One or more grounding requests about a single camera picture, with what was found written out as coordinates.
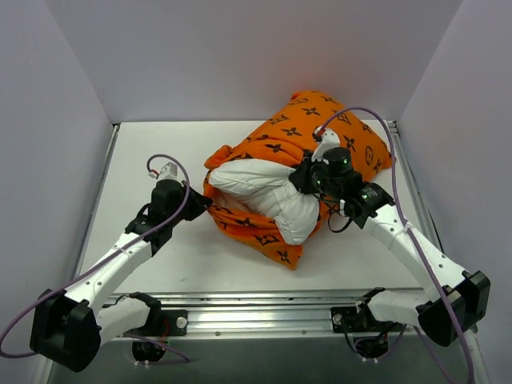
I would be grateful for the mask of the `white pillow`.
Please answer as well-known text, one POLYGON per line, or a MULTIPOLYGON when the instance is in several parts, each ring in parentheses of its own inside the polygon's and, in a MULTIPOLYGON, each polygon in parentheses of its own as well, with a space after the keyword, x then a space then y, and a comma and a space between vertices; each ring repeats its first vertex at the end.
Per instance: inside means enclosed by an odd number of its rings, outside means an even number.
POLYGON ((284 242, 298 246, 314 232, 320 205, 297 191, 294 169, 261 159, 225 162, 210 173, 209 184, 235 201, 275 221, 284 242))

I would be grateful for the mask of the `orange patterned pillowcase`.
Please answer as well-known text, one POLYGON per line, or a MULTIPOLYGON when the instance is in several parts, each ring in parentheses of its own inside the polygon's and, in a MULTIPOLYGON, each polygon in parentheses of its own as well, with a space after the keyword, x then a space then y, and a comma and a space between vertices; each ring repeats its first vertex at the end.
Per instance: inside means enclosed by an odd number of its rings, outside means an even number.
MULTIPOLYGON (((314 130, 327 124, 351 152, 354 169, 364 181, 371 181, 380 171, 389 169, 391 153, 386 142, 340 101, 316 90, 299 91, 274 116, 269 118, 235 147, 222 146, 205 162, 208 173, 204 192, 213 200, 208 212, 220 231, 229 238, 262 253, 268 259, 296 270, 303 254, 303 244, 284 242, 275 221, 253 212, 246 205, 209 184, 210 173, 225 162, 261 159, 295 168, 305 150, 315 150, 314 130)), ((337 205, 319 202, 320 213, 312 236, 337 205)))

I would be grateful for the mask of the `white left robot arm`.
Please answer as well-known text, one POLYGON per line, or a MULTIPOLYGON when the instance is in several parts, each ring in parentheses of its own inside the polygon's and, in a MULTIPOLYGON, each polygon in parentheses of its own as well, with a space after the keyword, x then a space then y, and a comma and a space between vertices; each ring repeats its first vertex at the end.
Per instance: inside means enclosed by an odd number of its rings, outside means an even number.
POLYGON ((47 290, 40 296, 30 349, 80 372, 94 360, 101 346, 129 331, 143 336, 160 334, 162 304, 156 298, 134 292, 111 306, 106 306, 106 301, 171 240, 177 224, 195 220, 212 203, 184 182, 157 182, 150 201, 103 257, 67 287, 47 290))

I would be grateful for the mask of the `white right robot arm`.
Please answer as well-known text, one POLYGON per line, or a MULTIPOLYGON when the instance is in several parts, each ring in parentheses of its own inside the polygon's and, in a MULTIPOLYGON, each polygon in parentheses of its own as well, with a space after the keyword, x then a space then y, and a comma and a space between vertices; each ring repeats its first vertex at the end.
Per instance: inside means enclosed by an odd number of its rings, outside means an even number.
POLYGON ((413 275, 422 292, 406 294, 375 288, 358 304, 356 323, 373 330, 382 322, 419 328, 431 341, 449 346, 459 332, 486 314, 491 283, 481 271, 470 273, 450 260, 399 215, 395 199, 380 185, 365 182, 352 167, 347 148, 321 156, 305 150, 289 180, 300 192, 332 198, 344 215, 380 241, 413 275))

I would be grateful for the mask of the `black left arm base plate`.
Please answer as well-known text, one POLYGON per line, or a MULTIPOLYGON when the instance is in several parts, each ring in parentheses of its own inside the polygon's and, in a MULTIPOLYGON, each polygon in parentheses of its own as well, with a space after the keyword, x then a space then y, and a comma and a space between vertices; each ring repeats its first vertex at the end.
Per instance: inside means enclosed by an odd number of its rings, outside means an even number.
POLYGON ((155 319, 151 319, 142 327, 126 331, 144 337, 166 338, 181 337, 187 334, 187 310, 163 310, 155 319))

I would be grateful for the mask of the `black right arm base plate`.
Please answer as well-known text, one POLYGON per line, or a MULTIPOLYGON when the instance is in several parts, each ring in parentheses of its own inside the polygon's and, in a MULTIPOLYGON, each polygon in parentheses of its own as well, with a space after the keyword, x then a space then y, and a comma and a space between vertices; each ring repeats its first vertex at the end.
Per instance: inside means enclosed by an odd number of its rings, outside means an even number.
POLYGON ((332 330, 335 333, 386 333, 399 332, 402 328, 396 322, 378 322, 360 314, 355 306, 334 306, 330 308, 332 330))

